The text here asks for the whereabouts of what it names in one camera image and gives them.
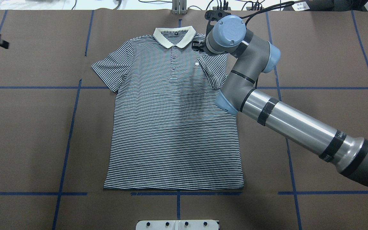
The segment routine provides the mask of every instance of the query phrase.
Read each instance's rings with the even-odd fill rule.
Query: robotic arm
[[[232,115],[246,114],[334,164],[343,176],[368,186],[368,140],[351,137],[255,89],[260,73],[272,71],[278,63],[279,49],[254,35],[237,16],[217,10],[205,17],[211,21],[214,14],[220,19],[207,28],[205,41],[193,48],[209,55],[227,52],[237,58],[216,105]]]

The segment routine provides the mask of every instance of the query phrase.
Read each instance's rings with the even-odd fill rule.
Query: white label
[[[292,5],[292,8],[295,11],[302,11],[302,10],[310,9],[309,6],[308,6],[308,3],[306,3],[306,2],[295,3],[295,4]]]

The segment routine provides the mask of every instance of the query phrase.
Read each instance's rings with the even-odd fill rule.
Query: black tape band
[[[271,97],[269,101],[265,104],[263,107],[261,113],[259,114],[259,117],[257,119],[257,122],[263,126],[265,126],[266,120],[268,119],[269,115],[271,114],[273,108],[275,107],[276,103],[278,103],[279,100]]]
[[[254,36],[254,33],[250,31],[249,29],[247,29],[244,40],[238,45],[235,51],[231,53],[231,55],[234,56],[235,58],[239,58],[244,53],[244,51],[247,49],[253,36]]]
[[[354,171],[356,171],[356,169],[362,163],[367,153],[368,153],[368,140],[364,139],[363,145],[360,148],[359,153],[353,159],[352,163],[350,163],[350,165],[347,166],[346,169],[344,169],[340,174],[346,177],[350,176]]]
[[[243,75],[242,73],[240,73],[240,72],[238,72],[238,71],[231,70],[231,73],[236,74],[236,75],[238,75],[238,76],[240,76],[240,77],[244,78],[245,80],[249,80],[249,81],[252,83],[252,85],[254,85],[254,84],[255,84],[255,81],[254,81],[254,80],[250,79],[248,76]]]
[[[245,96],[244,101],[241,104],[241,109],[239,109],[240,112],[242,112],[242,109],[244,108],[245,102],[247,102],[248,97],[251,95],[251,93],[255,90],[255,88],[252,88],[248,94]]]
[[[333,160],[335,154],[340,149],[346,137],[347,135],[344,132],[337,130],[329,145],[326,147],[323,153],[319,155],[319,158],[326,162]]]

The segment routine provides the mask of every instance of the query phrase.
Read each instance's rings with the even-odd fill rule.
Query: blue joint cap
[[[236,115],[238,113],[238,110],[235,109],[231,103],[229,103],[229,101],[222,94],[221,90],[218,92],[217,98],[215,98],[215,105],[231,115]]]
[[[228,15],[220,19],[212,29],[217,44],[223,47],[239,45],[247,33],[244,21],[236,15]]]
[[[265,69],[262,71],[263,73],[269,73],[270,71],[273,70],[273,68],[275,68],[275,66],[278,64],[278,61],[280,59],[280,50],[272,45],[270,42],[269,43],[269,59],[268,59],[268,64],[266,64]]]

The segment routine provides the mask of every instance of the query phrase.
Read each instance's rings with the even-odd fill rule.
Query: white collar
[[[193,40],[194,36],[196,35],[196,31],[192,26],[180,27],[180,28],[156,28],[153,33],[153,37],[158,41],[158,43],[160,43],[165,48],[170,48],[174,44],[172,44],[171,41],[167,40],[167,38],[165,38],[161,32],[165,32],[165,31],[177,32],[181,30],[188,30],[188,31],[186,35],[184,36],[184,38],[179,43],[177,43],[175,46],[179,48],[184,48],[186,45],[188,45],[188,43],[190,43],[190,41]]]

